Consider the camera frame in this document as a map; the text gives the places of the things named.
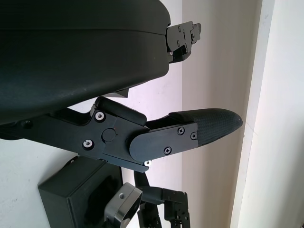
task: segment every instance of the white wall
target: white wall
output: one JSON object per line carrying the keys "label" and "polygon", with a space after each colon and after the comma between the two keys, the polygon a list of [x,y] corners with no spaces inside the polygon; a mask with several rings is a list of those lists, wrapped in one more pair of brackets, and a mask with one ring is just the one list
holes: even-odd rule
{"label": "white wall", "polygon": [[248,105],[245,106],[247,110],[245,132],[243,141],[240,144],[241,154],[239,168],[236,169],[236,190],[235,196],[231,198],[233,203],[233,211],[231,213],[231,228],[238,227],[239,215],[243,200],[243,193],[246,183],[246,174],[248,168],[248,161],[254,134],[254,126],[257,117],[257,107],[260,98],[263,72],[266,59],[266,51],[268,45],[269,31],[274,9],[275,0],[258,1],[258,8],[256,11],[255,22],[255,39],[252,43],[252,66],[249,68],[249,75],[252,75],[251,80],[248,81]]}
{"label": "white wall", "polygon": [[238,228],[304,222],[303,9],[275,1]]}
{"label": "white wall", "polygon": [[[246,116],[257,8],[257,0],[183,1],[183,22],[202,24],[201,40],[182,63],[183,110],[216,107]],[[193,227],[229,226],[243,132],[183,153]]]}

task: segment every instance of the silver screw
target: silver screw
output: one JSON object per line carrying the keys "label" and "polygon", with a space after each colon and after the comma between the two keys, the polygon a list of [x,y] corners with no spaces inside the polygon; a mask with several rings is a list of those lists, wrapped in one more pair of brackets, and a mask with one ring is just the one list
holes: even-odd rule
{"label": "silver screw", "polygon": [[105,117],[105,114],[102,113],[102,112],[97,112],[97,113],[95,114],[95,119],[98,120],[98,121],[103,120],[104,117]]}
{"label": "silver screw", "polygon": [[147,166],[147,167],[149,167],[151,165],[151,163],[152,163],[152,161],[145,161],[144,165]]}
{"label": "silver screw", "polygon": [[197,134],[195,132],[192,132],[190,137],[192,140],[195,140],[197,138]]}
{"label": "silver screw", "polygon": [[163,152],[164,152],[164,154],[168,155],[172,152],[172,148],[168,146],[163,150]]}
{"label": "silver screw", "polygon": [[87,140],[84,140],[84,142],[82,144],[85,148],[90,148],[93,146],[93,141],[90,139],[87,139]]}
{"label": "silver screw", "polygon": [[177,134],[182,135],[184,133],[185,133],[185,128],[180,127],[180,128],[177,129]]}

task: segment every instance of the black mounting bracket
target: black mounting bracket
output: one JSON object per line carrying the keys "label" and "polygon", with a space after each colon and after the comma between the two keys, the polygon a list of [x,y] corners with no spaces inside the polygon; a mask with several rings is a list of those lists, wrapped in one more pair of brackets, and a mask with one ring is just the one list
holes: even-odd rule
{"label": "black mounting bracket", "polygon": [[85,114],[66,108],[1,125],[0,137],[25,138],[145,172],[152,159],[198,147],[198,141],[190,137],[196,131],[196,123],[182,123],[169,116],[147,122],[145,115],[99,97]]}
{"label": "black mounting bracket", "polygon": [[142,201],[165,205],[165,220],[171,223],[172,228],[181,228],[181,225],[190,228],[187,193],[149,186],[137,188],[143,192]]}
{"label": "black mounting bracket", "polygon": [[167,52],[169,63],[181,62],[191,54],[192,45],[200,40],[201,24],[187,23],[167,28]]}

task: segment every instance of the black box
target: black box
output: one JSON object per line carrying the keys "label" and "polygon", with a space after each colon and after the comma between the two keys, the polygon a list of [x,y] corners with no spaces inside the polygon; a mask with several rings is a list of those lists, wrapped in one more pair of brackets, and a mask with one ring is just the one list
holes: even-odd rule
{"label": "black box", "polygon": [[51,228],[100,228],[105,206],[122,185],[120,167],[79,157],[38,189]]}

